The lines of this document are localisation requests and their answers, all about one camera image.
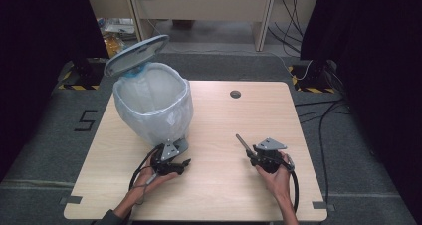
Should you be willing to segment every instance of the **hole in table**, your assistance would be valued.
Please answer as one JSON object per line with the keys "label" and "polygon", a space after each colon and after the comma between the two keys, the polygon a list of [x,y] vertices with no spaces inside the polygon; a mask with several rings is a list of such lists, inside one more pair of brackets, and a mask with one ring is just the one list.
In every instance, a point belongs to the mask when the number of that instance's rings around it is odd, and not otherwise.
{"label": "hole in table", "polygon": [[242,95],[242,94],[241,94],[239,91],[236,91],[236,90],[234,90],[234,91],[230,92],[230,97],[232,97],[232,98],[234,98],[234,99],[239,98],[241,95]]}

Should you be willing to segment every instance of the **trash can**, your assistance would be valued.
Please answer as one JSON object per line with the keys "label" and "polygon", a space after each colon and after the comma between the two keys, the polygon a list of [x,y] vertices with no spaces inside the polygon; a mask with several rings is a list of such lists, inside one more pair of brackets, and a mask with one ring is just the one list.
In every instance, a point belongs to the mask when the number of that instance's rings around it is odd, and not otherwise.
{"label": "trash can", "polygon": [[168,40],[144,40],[105,64],[106,76],[121,74],[112,89],[118,114],[151,146],[185,138],[193,117],[189,82],[171,67],[150,62]]}

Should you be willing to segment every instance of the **gray carpet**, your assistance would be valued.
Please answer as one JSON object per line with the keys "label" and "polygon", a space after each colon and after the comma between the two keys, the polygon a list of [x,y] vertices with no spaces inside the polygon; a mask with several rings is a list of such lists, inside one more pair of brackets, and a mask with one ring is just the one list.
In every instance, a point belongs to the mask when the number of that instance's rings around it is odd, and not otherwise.
{"label": "gray carpet", "polygon": [[[339,94],[295,91],[277,57],[160,54],[154,61],[173,67],[188,80],[286,82],[296,105],[339,99]],[[285,61],[287,66],[306,64],[293,58]],[[0,224],[92,222],[65,219],[63,201],[71,194],[115,80],[103,78],[96,91],[53,90],[39,127],[0,186]],[[329,106],[297,107],[322,194],[326,186],[318,140],[319,118],[306,120],[322,115]],[[321,128],[330,208],[322,224],[415,224],[372,153],[364,131],[348,114],[348,106],[335,111],[325,117]],[[80,122],[84,112],[84,119],[94,121],[91,129],[89,122]]]}

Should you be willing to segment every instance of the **wrist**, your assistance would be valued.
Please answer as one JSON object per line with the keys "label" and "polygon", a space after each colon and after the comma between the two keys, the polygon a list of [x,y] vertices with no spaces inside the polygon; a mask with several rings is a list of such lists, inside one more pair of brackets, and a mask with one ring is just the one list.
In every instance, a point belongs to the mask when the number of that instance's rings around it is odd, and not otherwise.
{"label": "wrist", "polygon": [[277,203],[282,207],[293,206],[290,194],[275,195],[275,198],[277,200]]}
{"label": "wrist", "polygon": [[139,199],[142,198],[144,191],[145,189],[143,187],[132,188],[130,189],[130,191],[126,193],[124,200],[126,200],[128,203],[130,203],[133,206],[134,204],[136,204],[136,202],[139,201]]}

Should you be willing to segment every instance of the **hand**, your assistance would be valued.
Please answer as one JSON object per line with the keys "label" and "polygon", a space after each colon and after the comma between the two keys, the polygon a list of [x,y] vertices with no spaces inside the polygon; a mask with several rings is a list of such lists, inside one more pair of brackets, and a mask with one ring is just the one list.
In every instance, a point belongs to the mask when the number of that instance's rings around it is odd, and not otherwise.
{"label": "hand", "polygon": [[[285,162],[289,162],[285,153],[281,151],[279,153]],[[290,198],[290,173],[288,170],[282,165],[280,165],[275,173],[268,173],[259,165],[256,165],[255,168],[264,178],[268,190],[276,198],[282,211],[284,224],[299,224]]]}
{"label": "hand", "polygon": [[118,204],[114,209],[114,214],[120,218],[125,218],[130,212],[131,208],[136,204],[136,202],[143,198],[143,196],[157,187],[163,184],[164,182],[171,180],[178,176],[177,173],[172,172],[165,176],[157,176],[152,180],[150,184],[146,184],[147,181],[154,175],[154,171],[150,166],[150,158],[146,161],[144,169],[142,169],[139,175],[136,178],[136,181],[133,183],[133,188],[127,192],[123,200]]}
{"label": "hand", "polygon": [[[279,151],[285,162],[289,162],[285,153]],[[274,197],[290,197],[290,173],[284,166],[280,166],[275,173],[267,173],[261,166],[255,166],[258,173],[264,178],[268,190]]]}

